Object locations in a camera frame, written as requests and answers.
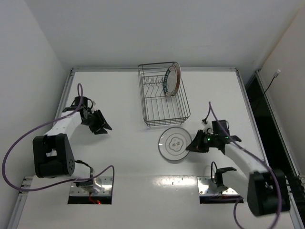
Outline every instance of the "dish rack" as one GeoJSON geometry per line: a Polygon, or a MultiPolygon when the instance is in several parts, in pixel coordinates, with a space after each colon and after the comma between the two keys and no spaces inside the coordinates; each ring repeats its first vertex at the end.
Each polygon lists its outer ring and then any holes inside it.
{"type": "Polygon", "coordinates": [[[181,78],[176,95],[166,96],[163,80],[167,69],[175,62],[140,64],[139,86],[144,122],[149,126],[182,124],[191,115],[181,78]]]}

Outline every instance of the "white wall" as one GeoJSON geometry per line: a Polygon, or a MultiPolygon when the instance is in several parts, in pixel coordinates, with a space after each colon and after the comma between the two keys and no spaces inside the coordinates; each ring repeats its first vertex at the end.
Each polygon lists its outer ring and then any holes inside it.
{"type": "MultiPolygon", "coordinates": [[[[23,0],[0,1],[0,161],[30,128],[54,118],[65,71],[23,0]]],[[[33,175],[33,136],[22,141],[7,163],[9,179],[20,185],[33,175]]],[[[6,228],[18,192],[0,177],[0,228],[6,228]]]]}
{"type": "Polygon", "coordinates": [[[268,90],[293,156],[305,174],[305,7],[289,26],[280,42],[261,70],[262,84],[266,88],[274,72],[281,74],[268,90]]]}
{"type": "Polygon", "coordinates": [[[261,67],[304,0],[25,0],[59,59],[75,66],[261,67]]]}

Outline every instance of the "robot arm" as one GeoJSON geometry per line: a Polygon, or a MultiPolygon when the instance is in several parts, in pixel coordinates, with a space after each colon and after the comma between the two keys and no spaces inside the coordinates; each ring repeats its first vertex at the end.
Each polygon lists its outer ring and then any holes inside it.
{"type": "MultiPolygon", "coordinates": [[[[75,97],[70,107],[66,107],[61,116],[67,116],[74,111],[80,102],[75,97]]],[[[94,108],[94,102],[87,97],[82,98],[79,111],[58,121],[54,127],[43,136],[33,140],[35,172],[38,177],[88,178],[93,176],[93,168],[82,161],[75,161],[69,139],[79,125],[87,125],[95,134],[106,134],[112,130],[100,110],[94,108]]],[[[84,187],[92,186],[92,180],[76,182],[84,187]]]]}
{"type": "MultiPolygon", "coordinates": [[[[227,122],[222,120],[220,123],[229,133],[227,122]]],[[[215,185],[220,189],[233,188],[247,201],[249,209],[255,216],[275,213],[278,206],[278,196],[271,173],[253,157],[233,145],[217,122],[212,122],[212,125],[212,134],[199,130],[195,139],[186,149],[207,153],[210,147],[218,148],[224,156],[236,163],[243,174],[234,167],[219,168],[214,175],[215,185]]],[[[237,136],[231,136],[231,138],[241,142],[237,136]]],[[[273,172],[281,190],[282,211],[289,211],[290,200],[285,175],[281,170],[273,170],[273,172]]]]}

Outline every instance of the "metal rack wire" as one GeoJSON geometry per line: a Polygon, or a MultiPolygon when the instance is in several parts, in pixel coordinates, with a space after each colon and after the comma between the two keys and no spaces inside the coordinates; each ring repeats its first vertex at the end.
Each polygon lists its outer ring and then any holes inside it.
{"type": "Polygon", "coordinates": [[[175,62],[140,64],[139,86],[144,122],[149,126],[182,124],[191,115],[181,79],[175,96],[166,96],[163,80],[167,69],[175,62]]]}

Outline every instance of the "table surface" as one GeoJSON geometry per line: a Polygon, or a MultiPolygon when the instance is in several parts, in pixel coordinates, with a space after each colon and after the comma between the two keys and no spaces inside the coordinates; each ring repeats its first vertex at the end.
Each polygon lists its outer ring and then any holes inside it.
{"type": "MultiPolygon", "coordinates": [[[[191,116],[181,127],[194,138],[203,128],[201,120],[211,101],[218,118],[229,122],[231,134],[263,159],[236,72],[182,71],[182,77],[191,116]]],[[[169,127],[148,128],[144,123],[137,72],[76,72],[68,106],[77,95],[77,83],[83,85],[84,96],[96,102],[113,130],[93,135],[88,127],[79,126],[70,140],[71,148],[75,159],[88,163],[96,172],[114,165],[112,204],[68,205],[69,183],[30,192],[19,229],[237,228],[233,204],[199,203],[196,179],[210,174],[212,161],[218,167],[237,166],[217,149],[206,154],[190,152],[180,162],[166,161],[158,151],[158,139],[169,127]],[[183,184],[173,185],[172,175],[189,176],[183,184]]],[[[31,187],[58,180],[34,177],[31,187]]],[[[255,218],[246,203],[238,205],[237,215],[247,229],[267,228],[274,218],[255,218]]],[[[293,228],[289,213],[281,215],[277,228],[293,228]]]]}

